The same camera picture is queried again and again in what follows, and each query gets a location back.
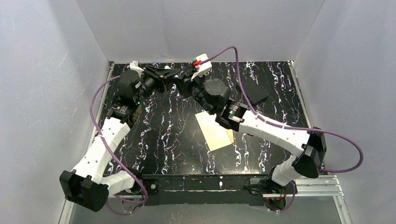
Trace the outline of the cream envelope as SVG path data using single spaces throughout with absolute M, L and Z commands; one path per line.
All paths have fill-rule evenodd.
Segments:
M 220 126 L 215 121 L 216 115 L 203 111 L 195 117 L 211 152 L 234 143 L 233 130 Z

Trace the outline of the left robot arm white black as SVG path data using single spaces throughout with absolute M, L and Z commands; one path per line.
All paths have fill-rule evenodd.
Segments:
M 109 196 L 138 186 L 138 199 L 124 202 L 141 208 L 148 192 L 137 172 L 122 164 L 115 150 L 131 131 L 142 112 L 142 101 L 153 92 L 163 93 L 180 78 L 179 69 L 146 66 L 130 69 L 113 77 L 118 91 L 104 123 L 99 126 L 91 116 L 98 135 L 80 162 L 72 171 L 63 171 L 59 177 L 65 199 L 94 212 L 107 205 Z

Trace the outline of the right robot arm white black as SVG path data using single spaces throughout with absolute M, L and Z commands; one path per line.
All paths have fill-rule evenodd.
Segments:
M 283 187 L 300 177 L 318 178 L 326 153 L 321 129 L 299 129 L 266 118 L 232 100 L 231 89 L 217 78 L 206 80 L 197 74 L 173 78 L 182 95 L 193 97 L 219 126 L 262 138 L 290 152 L 291 157 L 272 168 L 264 179 L 267 186 Z

